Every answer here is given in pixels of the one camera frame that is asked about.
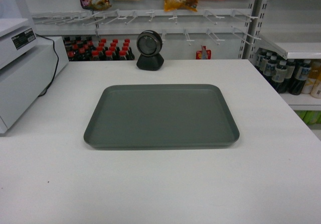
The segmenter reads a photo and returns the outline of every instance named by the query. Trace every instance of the small red package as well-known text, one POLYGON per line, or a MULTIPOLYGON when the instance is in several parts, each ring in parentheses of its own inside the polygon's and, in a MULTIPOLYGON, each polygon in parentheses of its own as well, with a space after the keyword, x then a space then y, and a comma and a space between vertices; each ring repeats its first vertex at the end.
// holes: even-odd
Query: small red package
POLYGON ((212 51, 206 50, 206 46, 202 46, 202 49, 199 51, 196 51, 196 60, 200 59, 211 59, 212 51))

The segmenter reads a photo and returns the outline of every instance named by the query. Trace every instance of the serving tray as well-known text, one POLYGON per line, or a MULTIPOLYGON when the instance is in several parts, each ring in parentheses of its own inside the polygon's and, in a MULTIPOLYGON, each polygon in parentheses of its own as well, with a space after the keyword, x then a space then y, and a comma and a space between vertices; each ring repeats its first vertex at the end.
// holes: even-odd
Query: serving tray
POLYGON ((209 84, 106 88, 84 133, 106 150, 228 147, 239 131, 220 89, 209 84))

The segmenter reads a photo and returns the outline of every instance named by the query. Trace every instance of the black cable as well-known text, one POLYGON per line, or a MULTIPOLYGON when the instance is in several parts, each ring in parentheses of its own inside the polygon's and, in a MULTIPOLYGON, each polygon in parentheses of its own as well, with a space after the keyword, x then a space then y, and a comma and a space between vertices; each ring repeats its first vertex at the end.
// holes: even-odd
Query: black cable
POLYGON ((53 76, 53 78, 51 79, 51 81, 50 81, 50 83, 48 84, 48 86, 47 86, 47 87, 40 93, 40 95, 38 96, 38 97, 42 97, 43 95, 45 95, 45 94, 47 93, 48 88, 51 86, 51 84, 53 83, 53 81, 54 81, 54 79, 55 79, 55 77, 56 77, 56 73, 57 73, 57 69, 58 69, 58 63, 59 63, 59 56, 58 56, 58 54, 57 54, 57 52, 56 52, 55 41, 54 41, 54 40, 52 40, 52 39, 50 39, 50 38, 48 38, 48 37, 45 37, 45 36, 41 36, 41 35, 39 35, 39 34, 36 34, 36 36, 37 36, 37 37, 42 37, 42 38, 44 38, 44 39, 47 39, 47 40, 52 41, 52 42, 53 42, 54 52, 55 52, 55 54, 56 54, 56 56, 57 56, 57 63, 56 63, 56 67, 55 67, 54 76, 53 76))

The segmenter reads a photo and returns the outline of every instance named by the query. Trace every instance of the white counter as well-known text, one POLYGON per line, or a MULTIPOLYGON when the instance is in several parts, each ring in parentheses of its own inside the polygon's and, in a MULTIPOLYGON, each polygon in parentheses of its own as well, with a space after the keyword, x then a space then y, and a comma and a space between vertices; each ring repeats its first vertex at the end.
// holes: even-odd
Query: white counter
POLYGON ((0 223, 320 223, 321 142, 247 60, 71 62, 0 137, 0 223), (230 148, 99 151, 83 140, 116 84, 220 88, 230 148))

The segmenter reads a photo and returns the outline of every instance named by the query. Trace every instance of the store shelf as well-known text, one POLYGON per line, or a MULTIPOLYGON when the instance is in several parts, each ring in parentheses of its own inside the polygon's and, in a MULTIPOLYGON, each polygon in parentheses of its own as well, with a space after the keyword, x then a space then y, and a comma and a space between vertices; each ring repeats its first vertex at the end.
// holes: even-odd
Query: store shelf
POLYGON ((284 59, 321 59, 321 32, 260 33, 258 47, 284 59))
POLYGON ((280 96, 293 110, 321 110, 321 99, 312 97, 310 94, 282 93, 280 96))

